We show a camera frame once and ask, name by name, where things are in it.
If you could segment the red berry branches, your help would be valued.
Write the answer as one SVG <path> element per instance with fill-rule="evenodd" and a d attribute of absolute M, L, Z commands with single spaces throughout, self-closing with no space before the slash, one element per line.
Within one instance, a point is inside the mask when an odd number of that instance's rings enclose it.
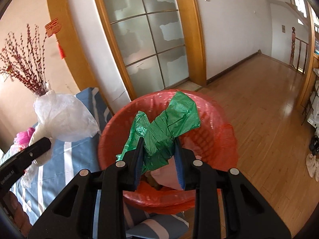
<path fill-rule="evenodd" d="M 48 91 L 45 76 L 46 38 L 47 34 L 40 35 L 38 25 L 32 30 L 27 24 L 25 36 L 17 36 L 10 31 L 1 47 L 1 75 L 20 81 L 38 97 Z"/>

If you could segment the red fu knot ornament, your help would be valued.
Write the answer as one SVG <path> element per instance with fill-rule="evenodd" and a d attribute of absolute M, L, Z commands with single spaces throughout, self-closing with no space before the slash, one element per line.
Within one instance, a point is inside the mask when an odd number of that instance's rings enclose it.
<path fill-rule="evenodd" d="M 58 18 L 54 18 L 51 22 L 45 25 L 46 35 L 48 37 L 51 37 L 52 35 L 56 36 L 56 42 L 58 45 L 59 55 L 61 59 L 64 59 L 66 55 L 57 38 L 57 33 L 61 31 L 61 28 L 62 28 L 62 25 L 59 22 Z"/>

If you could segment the cluttered shelf rack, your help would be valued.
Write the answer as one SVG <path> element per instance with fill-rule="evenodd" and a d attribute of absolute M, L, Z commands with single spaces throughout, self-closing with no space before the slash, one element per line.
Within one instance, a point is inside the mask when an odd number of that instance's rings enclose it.
<path fill-rule="evenodd" d="M 306 156 L 306 167 L 311 178 L 318 182 L 318 68 L 313 68 L 315 82 L 311 89 L 310 97 L 303 111 L 304 120 L 311 127 L 315 128 L 315 133 L 309 142 L 310 153 Z"/>

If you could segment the frosted glass sliding door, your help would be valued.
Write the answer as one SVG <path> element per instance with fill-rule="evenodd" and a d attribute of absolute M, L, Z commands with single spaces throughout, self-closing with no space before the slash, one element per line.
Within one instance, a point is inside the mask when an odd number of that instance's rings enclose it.
<path fill-rule="evenodd" d="M 130 99 L 206 84 L 206 59 L 196 0 L 95 0 Z"/>

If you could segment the wooden stair railing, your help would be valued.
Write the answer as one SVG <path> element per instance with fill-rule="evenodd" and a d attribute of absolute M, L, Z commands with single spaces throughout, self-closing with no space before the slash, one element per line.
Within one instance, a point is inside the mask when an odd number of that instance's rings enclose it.
<path fill-rule="evenodd" d="M 305 74 L 308 56 L 308 43 L 296 37 L 296 29 L 292 27 L 291 33 L 291 53 L 289 65 L 297 72 Z"/>

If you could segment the red plastic trash basket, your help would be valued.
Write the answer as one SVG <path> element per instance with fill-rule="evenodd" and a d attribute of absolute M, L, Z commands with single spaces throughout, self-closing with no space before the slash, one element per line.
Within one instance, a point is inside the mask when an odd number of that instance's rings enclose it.
<path fill-rule="evenodd" d="M 153 121 L 167 108 L 176 89 L 153 92 L 133 100 L 120 109 L 107 123 L 99 139 L 97 156 L 101 169 L 116 161 L 129 137 L 133 119 L 138 111 Z M 211 167 L 228 171 L 237 165 L 237 140 L 234 129 L 227 121 L 220 105 L 200 92 L 187 91 L 197 106 L 201 125 L 180 137 L 182 147 L 192 150 Z M 177 214 L 195 206 L 195 192 L 164 187 L 156 190 L 142 179 L 135 192 L 124 192 L 124 201 L 149 213 Z"/>

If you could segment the pink plastic bag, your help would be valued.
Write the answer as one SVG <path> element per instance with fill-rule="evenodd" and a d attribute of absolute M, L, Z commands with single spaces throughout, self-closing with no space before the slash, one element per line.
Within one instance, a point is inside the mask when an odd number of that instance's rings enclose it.
<path fill-rule="evenodd" d="M 34 131 L 35 129 L 33 127 L 29 127 L 27 131 L 17 133 L 14 138 L 14 145 L 17 146 L 18 149 L 25 149 L 28 147 Z"/>

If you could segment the green plastic bag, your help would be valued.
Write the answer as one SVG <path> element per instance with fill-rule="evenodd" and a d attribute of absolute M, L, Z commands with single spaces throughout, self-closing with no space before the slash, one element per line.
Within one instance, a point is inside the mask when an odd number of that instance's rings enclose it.
<path fill-rule="evenodd" d="M 128 151 L 136 149 L 138 140 L 143 138 L 146 154 L 143 157 L 142 173 L 157 170 L 166 166 L 172 158 L 174 139 L 200 125 L 196 103 L 185 93 L 178 91 L 168 107 L 152 122 L 145 112 L 138 111 L 123 151 L 116 155 L 117 161 L 123 160 Z"/>

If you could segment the blue striped tablecloth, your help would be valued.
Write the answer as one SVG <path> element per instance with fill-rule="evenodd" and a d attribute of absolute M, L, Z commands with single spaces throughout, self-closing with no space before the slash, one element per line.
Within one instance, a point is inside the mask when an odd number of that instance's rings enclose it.
<path fill-rule="evenodd" d="M 11 191 L 17 196 L 30 223 L 40 216 L 55 197 L 82 169 L 99 170 L 97 147 L 99 134 L 76 142 L 57 140 L 52 158 L 35 172 L 30 187 L 17 181 Z M 182 213 L 175 215 L 149 214 L 130 205 L 123 205 L 124 229 L 127 238 L 180 238 L 189 228 Z"/>

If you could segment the white plastic bag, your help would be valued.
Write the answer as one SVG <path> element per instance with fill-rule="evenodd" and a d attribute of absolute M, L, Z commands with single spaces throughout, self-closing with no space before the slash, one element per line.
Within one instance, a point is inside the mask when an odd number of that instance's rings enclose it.
<path fill-rule="evenodd" d="M 38 124 L 28 129 L 28 140 L 21 147 L 26 148 L 43 137 L 49 138 L 54 145 L 56 140 L 76 142 L 92 138 L 99 132 L 97 121 L 75 96 L 54 90 L 33 95 L 36 97 L 33 107 Z"/>

